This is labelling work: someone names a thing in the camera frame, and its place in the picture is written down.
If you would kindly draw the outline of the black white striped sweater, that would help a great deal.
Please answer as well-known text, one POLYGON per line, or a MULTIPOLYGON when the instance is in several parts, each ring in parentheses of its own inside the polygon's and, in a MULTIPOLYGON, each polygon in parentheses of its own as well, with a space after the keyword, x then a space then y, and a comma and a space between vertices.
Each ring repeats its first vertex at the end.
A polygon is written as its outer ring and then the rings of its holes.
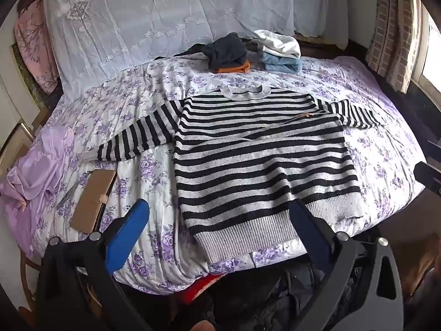
POLYGON ((171 143, 179 210, 214 264, 292 240, 289 205, 296 199, 330 225, 359 217, 344 129, 380 124, 346 99, 225 87, 162 103, 92 157, 127 161, 171 143))

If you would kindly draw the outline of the purple floral bed sheet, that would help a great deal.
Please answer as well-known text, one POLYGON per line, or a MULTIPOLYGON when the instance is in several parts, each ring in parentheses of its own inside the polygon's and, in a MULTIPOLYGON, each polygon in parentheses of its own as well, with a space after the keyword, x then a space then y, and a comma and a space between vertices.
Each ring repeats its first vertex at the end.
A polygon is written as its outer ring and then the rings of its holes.
MULTIPOLYGON (((356 235, 401 211, 421 192, 413 175, 424 160, 416 136, 365 66, 355 58, 305 58, 298 75, 252 69, 248 73, 210 73, 202 59, 170 58, 126 70, 115 79, 88 90, 75 102, 61 100, 47 122, 73 132, 64 175, 37 213, 35 229, 25 250, 40 256, 50 237, 78 241, 82 233, 70 226, 90 171, 84 152, 105 142, 138 118, 151 113, 165 99, 181 99, 222 87, 271 87, 306 92, 330 102, 347 99, 368 108, 383 120, 376 129, 348 129, 349 152, 362 192, 362 217, 341 222, 338 229, 356 235)), ((150 220, 116 278, 150 294, 170 294, 190 286, 209 273, 233 273, 285 261, 303 254, 298 240, 278 244, 210 265, 185 230, 175 210, 173 148, 160 146, 122 164, 117 173, 102 227, 121 217, 139 198, 150 206, 150 220)))

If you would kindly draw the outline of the red object under bed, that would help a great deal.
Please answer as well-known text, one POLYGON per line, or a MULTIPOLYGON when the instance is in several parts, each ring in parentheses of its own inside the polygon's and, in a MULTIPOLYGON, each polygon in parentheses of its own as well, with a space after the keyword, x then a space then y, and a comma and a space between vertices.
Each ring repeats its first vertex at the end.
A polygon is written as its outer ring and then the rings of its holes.
POLYGON ((195 301, 209 287, 219 281, 224 275, 209 274, 202 278, 197 279, 191 286, 183 291, 176 293, 175 297, 179 303, 191 304, 195 301))

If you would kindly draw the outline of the lilac satin cloth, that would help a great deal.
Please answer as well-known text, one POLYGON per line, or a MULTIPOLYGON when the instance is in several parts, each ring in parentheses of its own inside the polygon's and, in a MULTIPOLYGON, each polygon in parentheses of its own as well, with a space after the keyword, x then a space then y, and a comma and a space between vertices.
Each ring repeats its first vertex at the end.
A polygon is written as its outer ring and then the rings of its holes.
POLYGON ((1 179, 1 204, 10 231, 27 255, 34 253, 31 242, 40 215, 55 199, 73 141, 70 128, 42 130, 27 154, 1 179))

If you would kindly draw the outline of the beige checked window curtain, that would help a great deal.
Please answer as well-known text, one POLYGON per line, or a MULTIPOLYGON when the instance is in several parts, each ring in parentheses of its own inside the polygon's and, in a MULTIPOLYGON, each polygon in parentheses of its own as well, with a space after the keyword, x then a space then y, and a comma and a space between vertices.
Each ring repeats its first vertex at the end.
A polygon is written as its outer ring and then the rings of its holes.
POLYGON ((396 92, 406 94, 422 37, 421 0, 377 0, 368 66, 396 92))

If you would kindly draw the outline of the light blue folded towel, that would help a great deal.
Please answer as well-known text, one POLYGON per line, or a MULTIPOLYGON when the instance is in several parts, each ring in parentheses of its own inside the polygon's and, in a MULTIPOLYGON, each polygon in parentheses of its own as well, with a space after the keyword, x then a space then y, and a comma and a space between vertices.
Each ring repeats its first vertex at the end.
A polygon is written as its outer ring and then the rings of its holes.
POLYGON ((262 52, 259 60, 263 63, 264 68, 270 72, 299 74, 302 70, 301 58, 285 58, 262 52))

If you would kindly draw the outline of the white folded garment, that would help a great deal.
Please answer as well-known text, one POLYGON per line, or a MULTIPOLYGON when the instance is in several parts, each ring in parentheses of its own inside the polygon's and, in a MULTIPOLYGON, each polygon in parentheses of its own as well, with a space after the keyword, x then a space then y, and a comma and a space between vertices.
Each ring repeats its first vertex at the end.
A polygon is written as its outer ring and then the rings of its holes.
POLYGON ((301 57, 300 44, 292 36, 260 29, 253 32, 253 37, 261 52, 280 58, 299 59, 301 57))

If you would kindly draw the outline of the orange folded garment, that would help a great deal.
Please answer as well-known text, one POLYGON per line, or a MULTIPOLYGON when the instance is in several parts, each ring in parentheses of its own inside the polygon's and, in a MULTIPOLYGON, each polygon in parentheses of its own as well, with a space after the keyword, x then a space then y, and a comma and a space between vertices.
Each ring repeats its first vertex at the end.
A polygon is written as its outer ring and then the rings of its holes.
POLYGON ((214 71, 214 73, 247 73, 250 70, 250 62, 246 61, 241 66, 222 67, 214 71))

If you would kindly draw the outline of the navy folded garment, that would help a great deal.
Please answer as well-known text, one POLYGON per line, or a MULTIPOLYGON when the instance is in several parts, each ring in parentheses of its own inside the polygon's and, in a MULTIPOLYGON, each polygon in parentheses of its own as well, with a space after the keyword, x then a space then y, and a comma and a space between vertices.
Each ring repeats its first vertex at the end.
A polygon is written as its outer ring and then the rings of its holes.
POLYGON ((236 33, 230 33, 212 43, 197 43, 177 56, 202 53, 208 58, 208 67, 214 71, 244 66, 248 62, 248 50, 236 33))

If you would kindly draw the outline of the pink floral cloth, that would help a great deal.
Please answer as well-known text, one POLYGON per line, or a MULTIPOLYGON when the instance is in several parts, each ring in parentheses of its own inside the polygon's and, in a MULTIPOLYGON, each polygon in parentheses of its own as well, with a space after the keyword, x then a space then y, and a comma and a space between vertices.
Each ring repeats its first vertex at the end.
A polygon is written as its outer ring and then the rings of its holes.
POLYGON ((28 71, 46 95, 58 85, 59 72, 45 23, 43 0, 35 0, 19 13, 14 26, 17 46, 28 71))

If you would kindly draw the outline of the white lace curtain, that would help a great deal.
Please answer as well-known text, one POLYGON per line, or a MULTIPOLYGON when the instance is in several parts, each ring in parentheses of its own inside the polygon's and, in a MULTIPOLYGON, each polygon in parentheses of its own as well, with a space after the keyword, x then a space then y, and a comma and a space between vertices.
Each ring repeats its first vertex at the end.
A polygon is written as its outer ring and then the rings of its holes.
POLYGON ((258 29, 348 44, 347 0, 43 0, 71 99, 132 66, 258 29))

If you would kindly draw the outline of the wooden picture frame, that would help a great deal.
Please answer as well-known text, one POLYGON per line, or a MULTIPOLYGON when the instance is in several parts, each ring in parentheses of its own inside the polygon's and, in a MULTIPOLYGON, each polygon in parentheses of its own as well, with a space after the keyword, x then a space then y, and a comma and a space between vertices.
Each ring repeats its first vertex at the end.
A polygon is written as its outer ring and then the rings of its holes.
POLYGON ((43 108, 30 126, 23 119, 17 122, 1 146, 1 176, 26 155, 48 118, 49 110, 43 108))

